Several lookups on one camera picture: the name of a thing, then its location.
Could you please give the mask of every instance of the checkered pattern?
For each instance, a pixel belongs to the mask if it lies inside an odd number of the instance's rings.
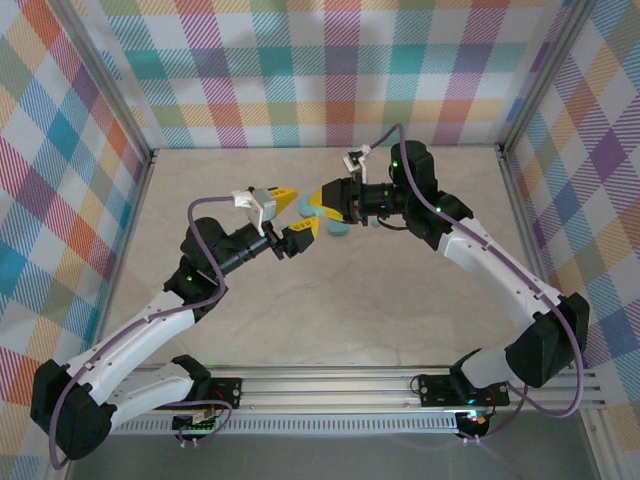
[[[44,0],[0,14],[0,478],[32,479],[36,368],[87,347],[141,157]]]
[[[640,1],[602,0],[515,149],[553,283],[593,318],[586,359],[640,478]]]
[[[536,27],[558,5],[100,0],[99,25],[75,3],[114,76],[133,73],[120,84],[143,92],[127,96],[149,140],[172,148],[355,145],[395,122],[428,143],[492,144],[527,93],[516,73],[530,70],[530,85],[537,72],[539,60],[523,65]]]

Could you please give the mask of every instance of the cable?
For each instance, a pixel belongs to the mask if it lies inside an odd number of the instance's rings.
[[[495,415],[496,414],[496,405],[498,403],[498,401],[496,400],[496,394],[493,393],[493,390],[491,390],[490,388],[487,390],[487,392],[489,393],[489,396],[491,397],[491,403],[493,403],[493,409],[491,410],[491,415]]]
[[[409,158],[407,157],[407,146],[406,146],[406,143],[405,143],[406,140],[405,140],[405,136],[404,136],[404,127],[402,126],[402,124],[396,123],[393,127],[391,127],[389,129],[389,131],[386,132],[382,136],[382,138],[380,138],[380,140],[378,140],[377,142],[375,142],[375,143],[373,143],[371,145],[371,149],[373,150],[373,148],[375,148],[378,145],[380,145],[395,130],[398,130],[398,133],[400,135],[400,156],[402,157],[402,165],[404,167],[404,171],[406,172],[407,180],[409,181],[409,185],[411,186],[411,190],[413,190],[413,193],[415,194],[415,196],[418,198],[418,200],[420,200],[420,203],[422,203],[428,210],[430,210],[431,212],[435,213],[436,215],[438,215],[443,220],[446,220],[450,224],[454,225],[459,230],[461,230],[463,233],[468,235],[470,238],[474,239],[483,248],[485,248],[486,250],[488,250],[491,253],[493,253],[506,267],[509,268],[509,270],[511,270],[520,280],[522,280],[535,294],[539,295],[540,298],[542,298],[542,301],[556,315],[556,317],[560,321],[560,324],[562,325],[562,328],[564,328],[565,332],[567,333],[567,337],[569,338],[569,343],[571,344],[571,349],[573,350],[573,355],[574,355],[574,357],[576,359],[576,368],[577,368],[577,377],[578,377],[577,378],[578,385],[577,385],[577,388],[576,388],[575,397],[574,397],[573,401],[571,402],[571,405],[569,405],[569,407],[567,409],[565,409],[563,411],[560,411],[560,412],[555,412],[553,410],[549,410],[547,408],[544,408],[542,405],[538,404],[537,402],[535,402],[531,398],[529,398],[527,396],[527,394],[526,394],[526,391],[525,392],[520,392],[519,390],[514,388],[511,384],[509,384],[509,389],[512,392],[514,392],[516,395],[518,395],[520,398],[528,401],[536,410],[538,410],[538,411],[540,411],[542,413],[545,413],[545,414],[547,414],[549,416],[556,417],[556,418],[566,418],[566,417],[572,415],[573,413],[576,412],[576,410],[578,410],[578,407],[580,406],[580,402],[582,401],[582,397],[584,395],[584,378],[583,378],[583,376],[584,376],[584,364],[583,364],[583,360],[582,360],[582,353],[580,352],[580,346],[578,345],[578,340],[576,339],[575,334],[571,330],[571,326],[569,325],[569,322],[567,322],[567,319],[562,314],[562,312],[553,303],[553,301],[542,291],[542,289],[540,289],[535,282],[531,281],[529,279],[529,277],[527,275],[525,275],[521,271],[521,269],[518,268],[518,266],[516,266],[511,260],[509,260],[509,258],[507,258],[500,250],[495,248],[493,245],[491,245],[489,242],[487,242],[484,238],[482,238],[476,232],[474,232],[473,230],[468,228],[466,225],[463,225],[462,223],[458,222],[456,219],[452,218],[451,216],[447,215],[446,213],[438,211],[436,209],[436,207],[434,205],[432,205],[431,203],[429,203],[429,201],[424,197],[424,195],[422,195],[422,192],[420,192],[420,189],[418,188],[418,185],[416,184],[416,181],[413,178],[413,174],[411,173],[411,168],[410,168],[410,165],[409,165]]]
[[[378,223],[380,224],[380,226],[387,228],[389,230],[393,230],[394,232],[403,232],[404,230],[409,230],[409,227],[396,227],[395,225],[391,225],[381,220],[379,216],[376,217],[376,219],[378,220]]]
[[[222,295],[224,295],[224,292],[226,290],[226,283],[224,281],[224,275],[222,274],[222,270],[220,270],[220,266],[218,265],[218,262],[216,262],[216,259],[214,258],[213,254],[207,248],[207,244],[204,241],[204,239],[202,238],[202,235],[200,234],[200,231],[198,230],[198,226],[196,225],[196,222],[195,222],[195,220],[193,218],[193,210],[194,210],[194,208],[196,206],[198,206],[198,205],[200,205],[202,203],[228,202],[228,201],[232,201],[232,200],[233,200],[233,197],[231,197],[231,196],[199,198],[199,199],[194,200],[193,202],[191,202],[191,204],[189,205],[189,208],[187,209],[187,220],[189,221],[189,226],[191,227],[191,231],[193,232],[193,236],[195,237],[196,241],[198,242],[198,245],[200,246],[200,248],[202,249],[203,253],[207,257],[207,260],[209,260],[209,263],[211,263],[211,267],[213,268],[213,271],[216,273],[216,280],[218,281],[218,288],[217,288],[216,292],[213,294],[213,296],[211,298],[208,298],[207,300],[203,300],[201,302],[193,303],[191,305],[183,305],[182,307],[173,308],[173,309],[170,309],[170,310],[166,310],[164,312],[154,313],[152,315],[149,315],[148,320],[146,318],[144,318],[144,317],[143,318],[139,318],[138,320],[136,320],[135,322],[131,323],[126,328],[124,328],[120,332],[118,332],[113,338],[109,339],[100,349],[98,349],[91,356],[91,358],[89,358],[89,360],[85,363],[85,365],[91,364],[91,363],[97,361],[97,359],[99,359],[100,356],[104,355],[107,352],[107,350],[109,350],[114,344],[116,344],[123,337],[128,335],[129,332],[135,330],[139,325],[142,325],[143,323],[151,323],[156,318],[167,317],[167,316],[173,315],[175,313],[180,313],[180,312],[184,312],[184,311],[187,311],[187,310],[193,310],[195,308],[206,307],[207,305],[215,303],[218,300],[220,300],[220,298],[222,298]],[[60,461],[60,459],[58,459],[58,453],[56,452],[56,435],[57,435],[57,432],[58,432],[58,421],[60,419],[60,412],[62,411],[62,405],[64,404],[64,401],[66,400],[67,395],[69,394],[71,389],[77,383],[79,383],[81,377],[87,372],[87,367],[85,365],[80,367],[80,369],[76,372],[76,374],[71,378],[69,383],[67,383],[67,385],[62,390],[62,393],[58,397],[58,400],[56,401],[55,406],[53,407],[53,413],[51,414],[51,422],[49,423],[49,457],[50,457],[50,460],[51,460],[51,465],[53,466],[53,468],[55,470],[62,470],[65,467],[65,465],[67,463],[69,463],[69,458],[68,457],[63,459],[62,461]],[[231,415],[231,410],[233,409],[233,407],[231,407],[231,405],[229,405],[229,408],[230,408],[229,415]]]
[[[195,438],[191,441],[192,445],[195,448],[198,448],[199,444],[202,444],[211,440],[211,438],[216,433],[222,430],[225,427],[225,425],[229,423],[229,420],[231,419],[231,415],[233,414],[233,407],[229,402],[225,402],[224,400],[192,400],[187,402],[173,402],[173,403],[167,403],[165,407],[195,407],[198,405],[222,405],[227,409],[228,414],[227,414],[227,418],[225,418],[224,421],[220,425],[218,425],[211,433],[208,433],[206,436],[202,437],[199,441]],[[184,431],[185,428],[186,427],[180,427],[180,430],[178,430],[178,439],[180,440],[180,446],[183,448],[187,444],[187,441],[182,436],[182,432]]]

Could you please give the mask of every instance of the marble floor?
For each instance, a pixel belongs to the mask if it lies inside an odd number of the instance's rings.
[[[300,195],[346,176],[344,149],[166,150],[160,153],[105,332],[135,315],[174,272],[195,198],[290,186]],[[469,205],[518,260],[524,255],[493,149],[433,148],[440,188]],[[386,181],[389,153],[369,160],[369,181]],[[230,205],[204,205],[227,233],[247,222]],[[295,205],[280,218],[299,220]],[[477,347],[515,337],[482,282],[408,232],[352,227],[327,234],[326,220],[303,255],[270,252],[227,277],[230,291],[202,321],[149,358],[188,353],[205,364],[450,364]]]

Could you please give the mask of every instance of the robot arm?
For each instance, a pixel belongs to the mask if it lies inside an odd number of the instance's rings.
[[[281,232],[271,223],[296,195],[295,190],[284,188],[236,192],[235,203],[248,208],[250,222],[230,235],[213,218],[196,221],[223,275],[266,250],[279,259],[291,258],[313,243],[317,218],[289,225]],[[31,418],[45,433],[53,435],[50,425],[54,407],[62,402],[55,442],[69,459],[86,456],[111,430],[141,413],[172,402],[210,399],[209,371],[187,355],[174,358],[155,372],[124,381],[151,353],[217,305],[180,308],[212,298],[219,289],[219,279],[190,229],[180,249],[184,255],[179,268],[165,282],[164,291],[142,311],[65,365],[49,360],[36,371]],[[63,395],[74,378],[77,383]]]
[[[350,224],[367,225],[370,216],[378,219],[402,216],[408,231],[471,273],[503,303],[519,337],[502,347],[477,349],[450,369],[451,387],[462,402],[478,389],[515,378],[533,387],[544,385],[575,357],[566,332],[543,301],[543,295],[565,316],[581,351],[586,343],[589,305],[577,293],[564,297],[527,271],[489,236],[464,203],[439,190],[434,159],[424,144],[408,141],[406,151],[411,176],[420,193],[436,206],[436,212],[427,209],[410,187],[400,144],[391,149],[390,183],[366,182],[363,172],[369,149],[361,148],[343,159],[351,176],[324,185],[311,196],[310,204],[323,209],[327,217]],[[437,212],[457,220],[462,228]],[[479,243],[464,227],[487,243]],[[515,264],[520,275],[500,261],[496,252]],[[525,279],[535,283],[540,292],[530,289]]]

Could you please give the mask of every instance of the metal bar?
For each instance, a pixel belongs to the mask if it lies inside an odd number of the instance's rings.
[[[165,435],[177,433],[171,427],[173,414],[142,415],[112,432],[112,435]],[[246,415],[234,413],[220,430],[223,434],[262,435],[376,435],[398,433],[457,433],[454,413],[415,412],[412,414],[371,413],[359,415],[297,414]],[[207,430],[183,433],[206,434]]]
[[[507,158],[505,158],[504,153],[501,151],[500,146],[496,145],[495,150],[500,173],[502,174],[502,179],[507,190],[507,197],[511,205],[511,211],[513,212],[513,218],[516,221],[520,243],[524,248],[524,254],[527,258],[529,268],[538,278],[548,282],[548,275],[544,270],[540,249],[538,248],[533,229],[531,228],[532,223],[524,209],[524,198],[520,190],[518,190],[516,180],[513,177],[513,171]]]
[[[145,366],[133,375],[155,369]],[[239,414],[412,414],[417,412],[464,412],[472,407],[421,408],[420,399],[409,388],[418,374],[442,375],[442,367],[209,367],[215,377],[240,377],[242,401]],[[514,382],[522,388],[520,382]],[[576,376],[564,371],[547,385],[530,392],[531,398],[548,407],[566,407],[575,395]],[[515,408],[512,397],[508,408]],[[603,408],[604,398],[595,374],[585,375],[583,408]],[[166,410],[151,415],[167,414]]]
[[[540,105],[540,102],[542,102],[542,99],[551,86],[551,83],[553,83],[564,59],[569,54],[571,47],[580,34],[582,27],[589,18],[589,15],[596,3],[597,0],[573,2],[574,6],[572,7],[571,12],[569,12],[567,20],[560,28],[560,35],[549,49],[545,63],[533,83],[531,92],[527,96],[520,113],[516,117],[511,131],[507,135],[504,142],[504,150],[507,153],[513,150],[518,143],[518,140],[520,140],[520,137],[525,132],[531,118],[533,118],[535,111]]]
[[[581,414],[600,476],[607,480],[633,478],[611,430],[609,413],[606,410],[583,410]]]
[[[155,167],[155,156],[151,157],[151,161],[148,162],[144,167],[144,172],[142,173],[142,177],[140,180],[140,189],[138,191],[138,196],[136,198],[136,203],[133,207],[133,211],[131,212],[131,219],[129,220],[129,225],[127,226],[126,233],[124,234],[124,239],[122,241],[122,248],[120,249],[120,255],[118,255],[116,259],[116,264],[113,270],[113,279],[111,283],[107,287],[107,292],[105,295],[105,303],[102,312],[100,313],[100,318],[98,319],[98,325],[96,326],[96,331],[93,335],[92,345],[99,342],[104,335],[104,329],[107,325],[107,319],[109,318],[109,312],[111,311],[111,303],[113,299],[113,294],[122,278],[122,269],[124,266],[124,261],[127,258],[129,253],[129,248],[131,247],[131,241],[133,240],[133,233],[136,230],[136,226],[138,225],[138,220],[140,219],[140,213],[142,212],[142,206],[144,204],[144,199],[147,196],[147,192],[149,190],[149,185],[151,183],[151,176],[153,175],[153,169]]]
[[[65,30],[71,43],[78,51],[87,71],[93,78],[96,86],[114,112],[114,115],[125,133],[139,153],[147,162],[151,161],[153,149],[147,142],[142,130],[138,126],[131,110],[127,106],[120,90],[111,73],[107,69],[100,52],[96,48],[91,36],[87,32],[82,20],[68,0],[49,0],[49,5],[58,21]]]

